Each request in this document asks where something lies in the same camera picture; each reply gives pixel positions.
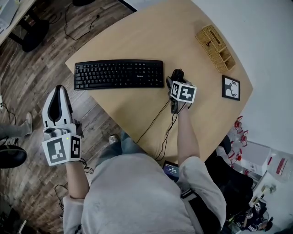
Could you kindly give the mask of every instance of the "phone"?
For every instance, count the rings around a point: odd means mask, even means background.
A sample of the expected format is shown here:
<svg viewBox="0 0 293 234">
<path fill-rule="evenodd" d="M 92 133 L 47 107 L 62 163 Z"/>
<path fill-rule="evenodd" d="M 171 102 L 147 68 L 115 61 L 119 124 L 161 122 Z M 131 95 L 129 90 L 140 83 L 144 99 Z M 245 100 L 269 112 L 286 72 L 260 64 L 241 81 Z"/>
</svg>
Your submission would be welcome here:
<svg viewBox="0 0 293 234">
<path fill-rule="evenodd" d="M 178 181 L 178 179 L 179 179 L 179 166 L 178 166 L 178 164 L 171 163 L 169 161 L 165 161 L 164 165 L 163 165 L 163 171 L 175 183 Z"/>
</svg>

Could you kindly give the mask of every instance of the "pant leg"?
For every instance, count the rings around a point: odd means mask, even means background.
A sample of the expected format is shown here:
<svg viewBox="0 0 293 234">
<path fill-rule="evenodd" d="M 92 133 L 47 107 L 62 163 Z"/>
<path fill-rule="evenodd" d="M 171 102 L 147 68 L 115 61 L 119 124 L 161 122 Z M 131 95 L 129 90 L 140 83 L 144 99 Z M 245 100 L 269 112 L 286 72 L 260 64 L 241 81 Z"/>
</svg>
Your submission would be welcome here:
<svg viewBox="0 0 293 234">
<path fill-rule="evenodd" d="M 0 138 L 8 136 L 9 138 L 13 137 L 24 137 L 30 133 L 30 127 L 27 122 L 24 122 L 21 126 L 17 125 L 6 125 L 0 123 Z"/>
<path fill-rule="evenodd" d="M 126 134 L 121 131 L 121 148 L 122 154 L 145 154 L 145 151 Z"/>
<path fill-rule="evenodd" d="M 102 162 L 111 159 L 113 157 L 116 157 L 118 155 L 122 154 L 122 149 L 121 149 L 121 143 L 120 142 L 116 142 L 114 144 L 111 144 L 109 146 L 107 146 L 104 151 L 102 152 L 101 156 L 98 157 L 98 161 L 97 161 L 97 165 L 100 165 Z"/>
</svg>

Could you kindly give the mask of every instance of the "sneaker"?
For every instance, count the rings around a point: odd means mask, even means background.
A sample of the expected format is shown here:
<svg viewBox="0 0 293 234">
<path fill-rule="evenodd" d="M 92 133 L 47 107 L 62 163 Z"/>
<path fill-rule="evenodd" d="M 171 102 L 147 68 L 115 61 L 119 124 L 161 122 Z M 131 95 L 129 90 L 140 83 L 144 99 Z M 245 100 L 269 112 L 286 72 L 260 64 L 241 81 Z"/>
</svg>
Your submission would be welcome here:
<svg viewBox="0 0 293 234">
<path fill-rule="evenodd" d="M 30 112 L 27 113 L 26 123 L 28 124 L 29 131 L 27 134 L 31 134 L 33 132 L 33 116 Z"/>
<path fill-rule="evenodd" d="M 114 143 L 119 142 L 119 141 L 120 141 L 120 139 L 119 139 L 117 134 L 111 135 L 109 137 L 109 143 L 110 144 L 114 144 Z"/>
</svg>

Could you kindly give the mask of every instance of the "wicker box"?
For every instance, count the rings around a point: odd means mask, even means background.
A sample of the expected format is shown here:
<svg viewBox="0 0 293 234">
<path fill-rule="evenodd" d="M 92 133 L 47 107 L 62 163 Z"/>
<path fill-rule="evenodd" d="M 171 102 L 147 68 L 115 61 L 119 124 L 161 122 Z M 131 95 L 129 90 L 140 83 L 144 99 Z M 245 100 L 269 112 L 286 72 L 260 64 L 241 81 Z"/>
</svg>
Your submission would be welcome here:
<svg viewBox="0 0 293 234">
<path fill-rule="evenodd" d="M 235 66 L 235 60 L 229 52 L 225 42 L 212 25 L 203 27 L 195 37 L 205 49 L 220 73 L 229 71 Z"/>
</svg>

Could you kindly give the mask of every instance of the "framed picture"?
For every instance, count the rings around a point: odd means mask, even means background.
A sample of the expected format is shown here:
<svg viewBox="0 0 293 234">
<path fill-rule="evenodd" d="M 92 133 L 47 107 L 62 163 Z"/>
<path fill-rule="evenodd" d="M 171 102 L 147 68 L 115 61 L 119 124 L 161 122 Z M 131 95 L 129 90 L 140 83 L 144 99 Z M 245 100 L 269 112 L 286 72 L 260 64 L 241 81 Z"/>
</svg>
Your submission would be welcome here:
<svg viewBox="0 0 293 234">
<path fill-rule="evenodd" d="M 222 97 L 240 100 L 240 81 L 222 76 Z"/>
</svg>

